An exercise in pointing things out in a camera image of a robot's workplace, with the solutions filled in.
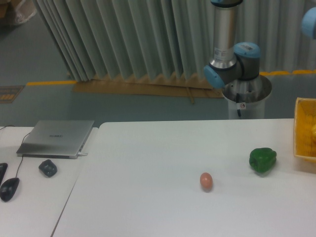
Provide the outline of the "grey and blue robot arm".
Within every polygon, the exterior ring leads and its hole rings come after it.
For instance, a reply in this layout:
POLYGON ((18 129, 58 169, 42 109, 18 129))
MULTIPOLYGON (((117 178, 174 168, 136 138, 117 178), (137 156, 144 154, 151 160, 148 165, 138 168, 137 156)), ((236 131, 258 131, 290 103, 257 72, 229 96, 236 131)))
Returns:
POLYGON ((260 70, 316 67, 313 0, 213 0, 213 52, 204 73, 221 88, 260 70))

